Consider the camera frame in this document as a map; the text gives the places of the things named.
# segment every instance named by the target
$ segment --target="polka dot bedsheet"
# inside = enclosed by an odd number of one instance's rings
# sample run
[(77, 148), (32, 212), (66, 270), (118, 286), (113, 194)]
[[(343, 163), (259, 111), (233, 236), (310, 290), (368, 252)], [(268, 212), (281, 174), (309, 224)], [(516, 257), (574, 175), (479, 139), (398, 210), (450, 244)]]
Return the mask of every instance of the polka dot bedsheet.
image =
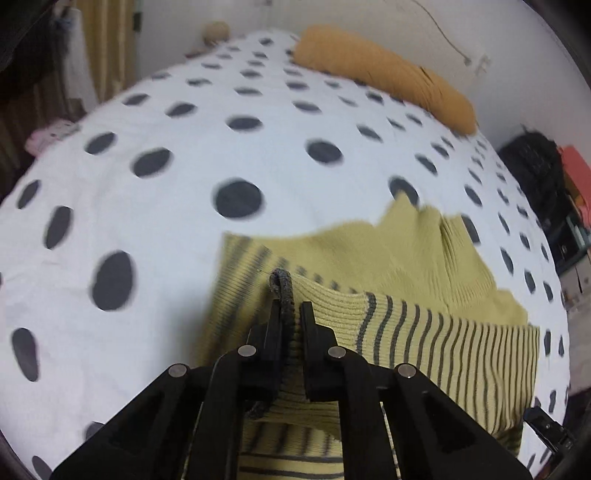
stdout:
[[(480, 134), (290, 62), (259, 31), (147, 78), (52, 146), (0, 207), (0, 428), (47, 478), (168, 365), (193, 364), (222, 233), (377, 223), (396, 192), (464, 215), (540, 327), (535, 403), (562, 421), (569, 337), (549, 247)], [(524, 428), (519, 459), (548, 451)]]

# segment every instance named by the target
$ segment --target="pink object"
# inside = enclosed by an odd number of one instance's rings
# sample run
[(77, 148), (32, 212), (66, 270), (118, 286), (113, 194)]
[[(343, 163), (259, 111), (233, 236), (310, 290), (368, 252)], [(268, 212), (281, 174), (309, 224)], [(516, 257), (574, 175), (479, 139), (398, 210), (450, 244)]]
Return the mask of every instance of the pink object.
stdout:
[(25, 150), (33, 157), (38, 157), (49, 145), (63, 140), (79, 129), (80, 127), (77, 124), (63, 118), (57, 118), (49, 126), (35, 130), (27, 138)]

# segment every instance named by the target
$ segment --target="white wall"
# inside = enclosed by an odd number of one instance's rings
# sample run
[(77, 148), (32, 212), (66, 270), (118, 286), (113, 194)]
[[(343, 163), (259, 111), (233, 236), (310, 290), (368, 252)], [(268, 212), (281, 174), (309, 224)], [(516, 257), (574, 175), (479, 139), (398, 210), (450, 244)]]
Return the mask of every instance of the white wall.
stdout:
[(445, 30), (492, 58), (471, 95), (495, 148), (539, 129), (591, 164), (591, 89), (550, 27), (522, 0), (421, 0)]

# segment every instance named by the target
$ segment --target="gray stripe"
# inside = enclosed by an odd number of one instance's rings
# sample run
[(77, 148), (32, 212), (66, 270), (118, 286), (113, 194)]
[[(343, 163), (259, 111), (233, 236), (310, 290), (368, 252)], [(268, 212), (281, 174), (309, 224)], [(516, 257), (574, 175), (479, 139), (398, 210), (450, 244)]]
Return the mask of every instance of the gray stripe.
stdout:
[(288, 476), (290, 478), (306, 478), (308, 480), (332, 480), (334, 478), (341, 478), (345, 476), (341, 473), (304, 473), (304, 472), (289, 472), (286, 470), (270, 470), (266, 468), (254, 468), (251, 466), (241, 466), (239, 469), (244, 473), (256, 473), (258, 475), (266, 476)]
[(304, 439), (301, 442), (300, 455), (302, 455), (302, 456), (306, 455), (306, 452), (308, 451), (308, 447), (310, 445), (310, 437), (311, 436), (312, 436), (312, 429), (310, 427), (306, 427), (306, 429), (304, 430)]
[(478, 361), (480, 360), (480, 346), (482, 344), (482, 337), (484, 337), (484, 324), (480, 324), (480, 335), (478, 337), (478, 347), (476, 347), (476, 369), (474, 370), (474, 397), (472, 398), (472, 405), (474, 406), (474, 420), (478, 422), (478, 409), (476, 408), (476, 392), (478, 390)]
[(464, 389), (464, 411), (468, 411), (468, 381), (470, 380), (470, 365), (472, 362), (472, 349), (474, 348), (474, 337), (476, 336), (476, 329), (478, 325), (474, 324), (474, 330), (472, 331), (472, 337), (470, 343), (468, 343), (468, 362), (466, 365), (466, 387)]
[(379, 365), (379, 347), (382, 343), (382, 335), (384, 335), (384, 329), (388, 324), (390, 317), (392, 316), (392, 309), (394, 308), (394, 302), (392, 301), (392, 297), (390, 295), (386, 295), (386, 299), (388, 300), (388, 308), (386, 309), (386, 315), (384, 315), (384, 319), (379, 324), (378, 331), (375, 334), (374, 340), (374, 365)]
[(396, 355), (396, 344), (398, 343), (398, 335), (400, 334), (400, 329), (406, 320), (406, 312), (407, 312), (407, 304), (403, 300), (402, 301), (402, 312), (400, 313), (400, 319), (394, 329), (394, 334), (392, 335), (392, 341), (390, 342), (390, 368), (394, 368), (394, 357)]
[(285, 424), (281, 427), (281, 431), (279, 433), (279, 439), (277, 440), (277, 445), (275, 445), (275, 453), (283, 453), (285, 449), (285, 443), (287, 442), (287, 436), (289, 435), (291, 425)]
[[(439, 373), (437, 374), (437, 388), (441, 388), (441, 377), (443, 375), (443, 354), (445, 353), (445, 346), (447, 344), (447, 341), (449, 340), (449, 337), (452, 334), (453, 331), (453, 317), (450, 316), (449, 317), (450, 320), (450, 327), (449, 330), (447, 331), (447, 333), (445, 334), (445, 337), (443, 338), (443, 342), (441, 343), (441, 353), (439, 354)], [(447, 391), (446, 391), (446, 395), (449, 395), (449, 386), (447, 387)]]
[(435, 332), (435, 336), (433, 340), (431, 340), (431, 348), (429, 349), (429, 365), (427, 367), (427, 378), (431, 379), (431, 369), (433, 367), (433, 357), (435, 356), (435, 344), (437, 343), (437, 339), (439, 338), (439, 334), (443, 330), (443, 315), (439, 314), (439, 327)]
[(425, 327), (425, 331), (421, 335), (421, 340), (418, 343), (417, 363), (415, 364), (419, 370), (421, 369), (421, 360), (423, 359), (423, 345), (425, 345), (425, 339), (427, 338), (427, 334), (431, 329), (432, 321), (433, 315), (431, 314), (431, 310), (427, 310), (427, 326)]
[(453, 373), (453, 358), (454, 358), (453, 351), (456, 349), (456, 344), (457, 344), (458, 339), (460, 338), (461, 333), (462, 333), (462, 319), (458, 318), (458, 320), (457, 320), (457, 334), (453, 340), (452, 348), (450, 350), (449, 377), (447, 378), (447, 389), (445, 390), (446, 395), (450, 398), (452, 397), (451, 392), (452, 392), (452, 373)]
[(410, 360), (410, 346), (413, 342), (414, 331), (417, 329), (418, 321), (421, 319), (421, 309), (418, 305), (414, 306), (414, 321), (408, 333), (407, 343), (404, 346), (404, 363), (407, 364)]
[(470, 330), (470, 325), (474, 325), (474, 330), (476, 331), (476, 324), (466, 320), (466, 332), (464, 333), (464, 338), (462, 339), (462, 345), (460, 347), (460, 369), (457, 372), (457, 384), (456, 384), (456, 399), (455, 402), (459, 405), (460, 404), (460, 380), (462, 379), (462, 370), (464, 370), (464, 347), (466, 346), (466, 338), (468, 337), (468, 330)]
[(332, 446), (332, 437), (325, 433), (324, 446), (322, 448), (322, 456), (326, 457), (330, 453), (330, 447)]
[(365, 293), (367, 295), (368, 298), (368, 309), (365, 315), (365, 318), (363, 319), (363, 323), (361, 324), (361, 327), (359, 327), (359, 334), (357, 335), (357, 353), (359, 355), (363, 355), (363, 337), (365, 336), (365, 332), (368, 329), (368, 325), (370, 320), (372, 319), (372, 317), (374, 316), (374, 312), (375, 312), (375, 308), (376, 308), (376, 300), (375, 300), (375, 295), (373, 293), (370, 292), (366, 292)]
[(258, 443), (261, 441), (261, 437), (265, 431), (266, 425), (267, 424), (262, 421), (260, 421), (259, 423), (256, 424), (255, 434), (253, 435), (252, 440), (251, 440), (250, 444), (248, 445), (248, 447), (246, 447), (247, 452), (252, 452), (253, 450), (256, 449), (256, 447), (258, 447)]
[(486, 338), (484, 340), (484, 354), (482, 355), (482, 375), (484, 380), (484, 429), (488, 432), (488, 378), (486, 377), (486, 353), (488, 351), (488, 337), (491, 334), (491, 324), (486, 324)]
[(343, 463), (343, 457), (309, 457), (299, 455), (267, 455), (266, 453), (241, 453), (240, 456), (253, 458), (271, 458), (273, 460), (287, 460), (289, 462), (306, 463)]
[(263, 265), (265, 259), (269, 256), (271, 251), (267, 247), (260, 247), (259, 251), (248, 269), (248, 273), (244, 278), (243, 282), (241, 283), (241, 288), (238, 293), (232, 298), (232, 309), (226, 317), (222, 318), (219, 325), (219, 335), (216, 338), (215, 343), (213, 344), (213, 348), (210, 350), (212, 355), (216, 357), (222, 354), (222, 348), (226, 344), (226, 340), (232, 329), (234, 328), (234, 324), (236, 323), (236, 317), (238, 316), (238, 311), (242, 306), (242, 303), (250, 293), (252, 285), (256, 276), (259, 274), (261, 270), (261, 266)]

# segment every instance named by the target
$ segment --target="metal screw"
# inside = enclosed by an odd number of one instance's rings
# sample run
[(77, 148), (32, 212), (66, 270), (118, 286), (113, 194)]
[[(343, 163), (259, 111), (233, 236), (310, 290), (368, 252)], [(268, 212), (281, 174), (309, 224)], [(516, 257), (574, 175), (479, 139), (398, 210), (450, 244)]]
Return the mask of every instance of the metal screw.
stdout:
[(244, 357), (253, 356), (255, 353), (256, 353), (256, 347), (254, 347), (252, 345), (242, 345), (238, 349), (238, 355), (244, 356)]
[(171, 377), (182, 377), (185, 373), (187, 373), (187, 367), (183, 364), (174, 364), (168, 369)]
[(332, 358), (343, 358), (346, 353), (347, 353), (347, 350), (345, 350), (343, 347), (338, 346), (338, 345), (332, 346), (329, 348), (329, 355)]
[(410, 364), (402, 364), (398, 366), (398, 374), (406, 378), (412, 378), (417, 373), (417, 369)]

